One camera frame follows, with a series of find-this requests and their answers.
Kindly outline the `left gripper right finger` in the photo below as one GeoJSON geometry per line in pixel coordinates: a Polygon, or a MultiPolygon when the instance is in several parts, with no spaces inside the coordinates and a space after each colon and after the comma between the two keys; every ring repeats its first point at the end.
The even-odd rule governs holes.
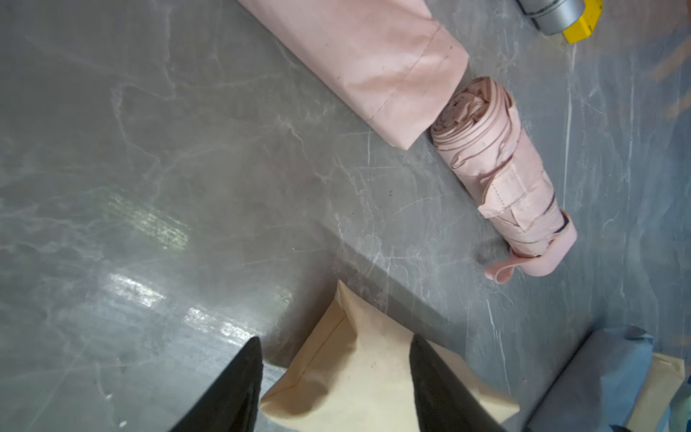
{"type": "Polygon", "coordinates": [[[410,346],[417,423],[422,431],[500,432],[435,349],[416,334],[410,346]]]}

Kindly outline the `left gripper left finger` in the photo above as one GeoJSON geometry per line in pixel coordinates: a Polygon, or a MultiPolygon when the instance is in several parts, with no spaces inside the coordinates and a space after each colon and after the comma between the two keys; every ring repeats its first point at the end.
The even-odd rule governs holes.
{"type": "Polygon", "coordinates": [[[261,342],[253,337],[171,431],[253,431],[262,377],[261,342]]]}

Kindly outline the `cream umbrella sleeve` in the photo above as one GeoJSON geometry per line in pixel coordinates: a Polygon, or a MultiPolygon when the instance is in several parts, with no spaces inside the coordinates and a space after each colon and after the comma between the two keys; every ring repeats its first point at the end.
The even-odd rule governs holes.
{"type": "Polygon", "coordinates": [[[334,301],[260,401],[296,431],[417,431],[411,330],[337,285],[334,301]]]}

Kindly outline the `pink umbrella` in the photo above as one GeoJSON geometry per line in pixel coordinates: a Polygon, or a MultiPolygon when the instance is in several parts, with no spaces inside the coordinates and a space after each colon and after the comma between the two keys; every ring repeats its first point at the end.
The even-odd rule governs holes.
{"type": "Polygon", "coordinates": [[[490,77],[474,79],[453,95],[431,137],[479,213],[509,245],[509,258],[487,266],[487,279],[505,284],[516,269],[534,277],[556,270],[577,230],[558,205],[509,91],[490,77]]]}

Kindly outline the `pink umbrella sleeve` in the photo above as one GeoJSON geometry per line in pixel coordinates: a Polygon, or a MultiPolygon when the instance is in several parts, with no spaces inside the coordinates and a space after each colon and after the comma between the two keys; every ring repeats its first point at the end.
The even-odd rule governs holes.
{"type": "Polygon", "coordinates": [[[409,149],[460,84],[469,55],[423,1],[242,4],[388,144],[409,149]]]}

